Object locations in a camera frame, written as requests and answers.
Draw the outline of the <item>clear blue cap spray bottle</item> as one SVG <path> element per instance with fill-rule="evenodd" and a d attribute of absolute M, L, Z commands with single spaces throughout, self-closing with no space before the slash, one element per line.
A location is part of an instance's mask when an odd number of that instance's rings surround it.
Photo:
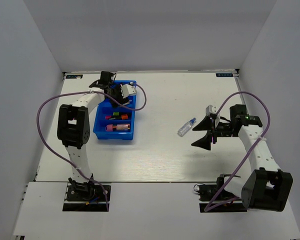
<path fill-rule="evenodd" d="M 196 118 L 192 118 L 190 119 L 188 122 L 186 122 L 178 131 L 177 134 L 180 137 L 183 137 L 194 125 L 194 123 L 196 122 Z"/>

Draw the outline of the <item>orange cap black highlighter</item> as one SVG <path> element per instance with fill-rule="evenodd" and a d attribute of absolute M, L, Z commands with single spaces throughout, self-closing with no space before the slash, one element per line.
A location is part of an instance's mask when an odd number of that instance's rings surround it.
<path fill-rule="evenodd" d="M 130 118 L 130 114 L 121 114 L 121 115 L 113 115 L 108 120 L 128 120 Z"/>

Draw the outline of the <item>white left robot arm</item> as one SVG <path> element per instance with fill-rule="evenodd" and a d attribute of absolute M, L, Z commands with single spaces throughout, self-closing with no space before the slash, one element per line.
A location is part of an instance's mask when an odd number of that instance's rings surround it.
<path fill-rule="evenodd" d="M 93 198 L 96 193 L 86 150 L 91 131 L 89 115 L 105 100 L 105 94 L 123 102 L 121 87 L 115 84 L 115 78 L 115 73 L 102 71 L 100 79 L 89 86 L 88 93 L 72 104 L 63 104 L 59 108 L 57 138 L 61 140 L 70 162 L 74 164 L 72 177 L 68 180 L 86 200 Z"/>

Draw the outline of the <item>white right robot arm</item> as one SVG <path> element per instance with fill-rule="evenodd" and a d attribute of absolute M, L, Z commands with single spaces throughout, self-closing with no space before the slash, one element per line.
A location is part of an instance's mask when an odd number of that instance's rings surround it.
<path fill-rule="evenodd" d="M 193 190 L 201 201 L 222 202 L 223 207 L 241 201 L 246 209 L 283 211 L 293 184 L 292 175 L 282 171 L 275 162 L 266 140 L 261 137 L 263 124 L 258 116 L 249 115 L 244 104 L 231 106 L 229 113 L 230 119 L 222 122 L 217 108 L 207 106 L 204 119 L 194 128 L 194 131 L 206 131 L 206 135 L 192 146 L 209 151 L 218 138 L 238 137 L 248 154 L 251 174 L 243 179 L 222 173 L 215 184 L 199 183 Z"/>

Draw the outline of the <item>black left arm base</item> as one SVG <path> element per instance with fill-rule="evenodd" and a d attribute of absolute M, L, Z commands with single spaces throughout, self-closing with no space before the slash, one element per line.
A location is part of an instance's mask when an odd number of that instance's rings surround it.
<path fill-rule="evenodd" d="M 106 198 L 102 187 L 94 185 L 88 192 L 68 184 L 63 201 L 63 212 L 107 212 Z"/>

